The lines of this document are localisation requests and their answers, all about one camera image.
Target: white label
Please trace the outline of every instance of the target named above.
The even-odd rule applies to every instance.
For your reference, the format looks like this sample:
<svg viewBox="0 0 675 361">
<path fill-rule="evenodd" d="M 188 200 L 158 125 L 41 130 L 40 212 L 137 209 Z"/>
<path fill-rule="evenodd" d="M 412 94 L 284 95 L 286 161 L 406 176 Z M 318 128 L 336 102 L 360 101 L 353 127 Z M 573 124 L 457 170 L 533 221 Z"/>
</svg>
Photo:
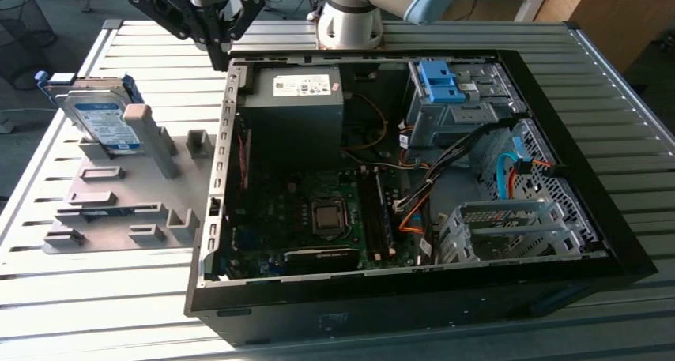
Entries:
<svg viewBox="0 0 675 361">
<path fill-rule="evenodd" d="M 328 74 L 278 75 L 272 82 L 273 96 L 316 96 L 329 95 Z"/>
<path fill-rule="evenodd" d="M 420 239 L 420 249 L 430 257 L 430 244 L 424 239 Z"/>
<path fill-rule="evenodd" d="M 408 149 L 408 137 L 404 134 L 398 135 L 398 145 L 402 149 Z"/>
<path fill-rule="evenodd" d="M 78 103 L 74 108 L 102 145 L 122 150 L 138 148 L 140 140 L 122 120 L 124 113 L 117 104 Z"/>
<path fill-rule="evenodd" d="M 460 83 L 457 84 L 461 91 L 477 91 L 477 87 L 474 83 Z"/>
<path fill-rule="evenodd" d="M 85 211 L 82 212 L 82 215 L 85 216 L 106 216 L 108 215 L 108 212 L 105 211 Z"/>
</svg>

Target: connector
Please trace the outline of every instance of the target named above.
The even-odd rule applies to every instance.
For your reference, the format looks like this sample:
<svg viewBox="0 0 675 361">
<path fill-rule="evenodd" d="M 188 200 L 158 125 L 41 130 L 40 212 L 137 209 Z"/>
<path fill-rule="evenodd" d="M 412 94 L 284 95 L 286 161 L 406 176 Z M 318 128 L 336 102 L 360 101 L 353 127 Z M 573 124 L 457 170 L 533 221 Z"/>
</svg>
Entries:
<svg viewBox="0 0 675 361">
<path fill-rule="evenodd" d="M 530 161 L 524 161 L 522 158 L 518 158 L 517 161 L 513 163 L 516 173 L 521 175 L 530 174 L 530 167 L 532 167 Z"/>
</svg>

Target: sticker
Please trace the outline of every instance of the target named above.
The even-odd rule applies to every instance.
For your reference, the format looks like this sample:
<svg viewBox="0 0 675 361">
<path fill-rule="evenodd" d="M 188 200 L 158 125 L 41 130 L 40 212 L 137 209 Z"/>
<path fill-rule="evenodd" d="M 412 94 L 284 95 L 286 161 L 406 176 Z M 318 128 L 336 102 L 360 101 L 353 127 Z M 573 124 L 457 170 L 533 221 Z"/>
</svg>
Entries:
<svg viewBox="0 0 675 361">
<path fill-rule="evenodd" d="M 124 113 L 117 104 L 78 103 L 74 104 L 74 108 L 102 145 L 117 150 L 132 150 L 140 147 L 140 140 L 122 120 Z"/>
<path fill-rule="evenodd" d="M 476 84 L 473 82 L 470 83 L 460 83 L 457 84 L 461 91 L 477 91 Z"/>
<path fill-rule="evenodd" d="M 420 249 L 424 254 L 430 257 L 430 244 L 424 239 L 420 239 Z"/>
<path fill-rule="evenodd" d="M 349 320 L 349 313 L 340 312 L 337 314 L 324 314 L 318 315 L 316 319 L 317 329 L 330 332 L 346 324 L 346 321 Z"/>
<path fill-rule="evenodd" d="M 277 75 L 273 83 L 273 96 L 329 95 L 328 74 Z"/>
<path fill-rule="evenodd" d="M 85 216 L 106 216 L 108 212 L 106 211 L 85 211 L 85 212 L 81 212 L 81 214 Z"/>
<path fill-rule="evenodd" d="M 398 135 L 398 145 L 402 149 L 408 149 L 408 137 L 404 134 Z"/>
</svg>

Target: blue drive bracket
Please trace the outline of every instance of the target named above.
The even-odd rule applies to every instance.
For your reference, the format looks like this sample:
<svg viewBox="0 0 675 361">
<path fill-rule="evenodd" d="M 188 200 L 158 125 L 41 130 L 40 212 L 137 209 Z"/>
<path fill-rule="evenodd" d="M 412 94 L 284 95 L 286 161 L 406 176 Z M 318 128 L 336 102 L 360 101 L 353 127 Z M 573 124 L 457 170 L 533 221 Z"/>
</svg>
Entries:
<svg viewBox="0 0 675 361">
<path fill-rule="evenodd" d="M 420 61 L 421 81 L 429 90 L 432 103 L 464 103 L 465 95 L 454 84 L 456 75 L 445 61 Z"/>
</svg>

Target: power supply label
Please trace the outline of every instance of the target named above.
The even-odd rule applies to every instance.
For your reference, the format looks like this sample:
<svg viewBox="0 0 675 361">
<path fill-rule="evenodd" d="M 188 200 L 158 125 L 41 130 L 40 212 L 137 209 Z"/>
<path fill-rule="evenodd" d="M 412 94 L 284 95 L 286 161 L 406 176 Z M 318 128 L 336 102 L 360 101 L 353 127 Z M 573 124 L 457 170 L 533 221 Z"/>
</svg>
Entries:
<svg viewBox="0 0 675 361">
<path fill-rule="evenodd" d="M 278 75 L 272 82 L 273 96 L 317 96 L 329 95 L 328 74 Z"/>
<path fill-rule="evenodd" d="M 86 127 L 106 148 L 133 151 L 140 147 L 140 140 L 122 120 L 124 112 L 117 104 L 78 103 L 74 104 L 74 108 Z"/>
</svg>

